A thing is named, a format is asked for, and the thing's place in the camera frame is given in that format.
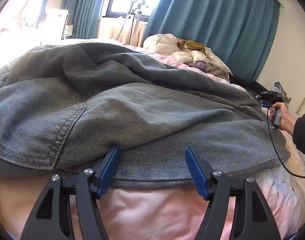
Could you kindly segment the person's right hand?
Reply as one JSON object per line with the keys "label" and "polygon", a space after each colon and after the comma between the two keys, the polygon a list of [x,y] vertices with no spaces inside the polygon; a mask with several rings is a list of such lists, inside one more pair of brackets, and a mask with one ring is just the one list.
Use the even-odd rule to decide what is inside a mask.
{"label": "person's right hand", "polygon": [[275,116],[275,111],[280,109],[280,130],[286,131],[289,135],[293,136],[293,131],[297,117],[289,112],[286,103],[276,102],[270,107],[270,120],[273,121]]}

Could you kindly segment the black sleeved forearm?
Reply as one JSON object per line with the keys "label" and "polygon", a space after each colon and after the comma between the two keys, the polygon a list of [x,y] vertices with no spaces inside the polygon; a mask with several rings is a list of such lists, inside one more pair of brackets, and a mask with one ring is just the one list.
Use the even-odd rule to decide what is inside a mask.
{"label": "black sleeved forearm", "polygon": [[305,114],[297,119],[293,130],[293,142],[296,148],[305,154]]}

